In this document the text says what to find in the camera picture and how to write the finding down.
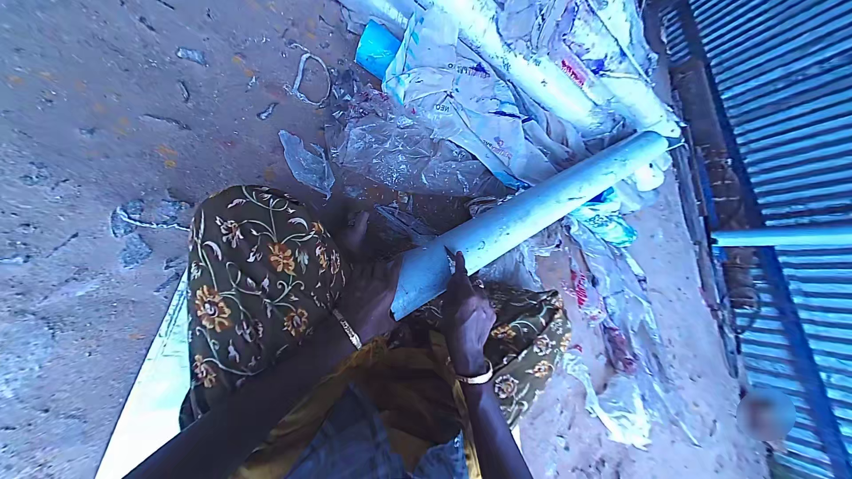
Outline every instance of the woman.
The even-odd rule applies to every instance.
[[[489,302],[459,252],[440,307],[398,323],[402,260],[364,262],[367,219],[335,241],[255,186],[199,207],[184,429],[130,477],[530,476],[509,423],[567,347],[558,294]]]

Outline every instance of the blue corrugated sheet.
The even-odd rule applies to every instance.
[[[693,0],[689,7],[766,225],[852,223],[852,2]],[[691,49],[662,14],[671,62]],[[789,296],[852,453],[852,245],[776,249]],[[792,477],[834,477],[763,268],[762,307],[738,311],[748,378],[787,393],[798,421],[776,454]]]

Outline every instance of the yellow garment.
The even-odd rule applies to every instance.
[[[431,332],[430,338],[432,349],[388,349],[385,338],[376,338],[353,353],[269,432],[232,477],[285,476],[350,383],[376,405],[391,448],[408,470],[427,449],[449,442],[464,427],[469,476],[481,477],[462,391],[447,365],[444,338],[438,332]]]

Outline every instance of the pvc pipe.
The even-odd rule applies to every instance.
[[[711,234],[715,246],[852,245],[852,225],[776,226]]]
[[[668,141],[658,133],[636,134],[462,223],[425,246],[407,251],[391,307],[394,316],[399,319],[408,315],[446,289],[451,274],[446,250],[464,253],[468,272],[473,274],[647,165],[668,147]]]

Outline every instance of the gold bangle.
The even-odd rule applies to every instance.
[[[340,311],[337,308],[331,310],[331,313],[337,318],[337,321],[340,323],[340,326],[343,326],[343,330],[346,332],[346,335],[349,336],[349,341],[352,341],[352,345],[355,349],[360,350],[363,345],[361,344],[361,338],[358,337],[358,333],[352,329],[352,326],[343,318],[343,315],[340,314]]]
[[[491,381],[491,377],[494,375],[494,366],[492,366],[489,360],[485,360],[485,363],[488,365],[488,371],[486,371],[485,374],[480,374],[479,376],[474,376],[472,378],[456,374],[456,379],[458,379],[458,382],[465,384],[485,384],[488,381]]]

